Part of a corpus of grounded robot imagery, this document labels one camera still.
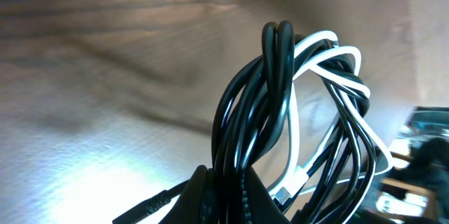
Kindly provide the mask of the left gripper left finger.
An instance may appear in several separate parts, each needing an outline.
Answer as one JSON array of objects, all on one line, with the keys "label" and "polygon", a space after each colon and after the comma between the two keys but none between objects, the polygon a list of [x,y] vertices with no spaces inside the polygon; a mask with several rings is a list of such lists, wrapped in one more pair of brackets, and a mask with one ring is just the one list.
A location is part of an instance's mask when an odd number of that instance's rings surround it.
[{"label": "left gripper left finger", "polygon": [[200,165],[167,214],[167,224],[218,224],[219,198],[213,169]]}]

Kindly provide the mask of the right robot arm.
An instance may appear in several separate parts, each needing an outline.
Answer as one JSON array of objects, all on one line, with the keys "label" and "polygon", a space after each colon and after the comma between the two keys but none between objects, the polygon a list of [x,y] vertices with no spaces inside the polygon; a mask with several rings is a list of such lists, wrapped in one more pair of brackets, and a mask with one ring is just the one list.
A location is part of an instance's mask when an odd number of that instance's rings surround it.
[{"label": "right robot arm", "polygon": [[350,223],[448,223],[448,108],[415,107]]}]

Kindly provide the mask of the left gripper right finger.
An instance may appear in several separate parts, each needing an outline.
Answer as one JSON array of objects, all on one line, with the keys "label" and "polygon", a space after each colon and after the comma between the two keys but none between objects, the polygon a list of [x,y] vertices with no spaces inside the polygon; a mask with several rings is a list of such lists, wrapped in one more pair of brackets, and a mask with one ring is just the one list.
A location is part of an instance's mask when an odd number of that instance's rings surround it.
[{"label": "left gripper right finger", "polygon": [[244,224],[290,224],[272,201],[253,168],[241,180],[241,222]]}]

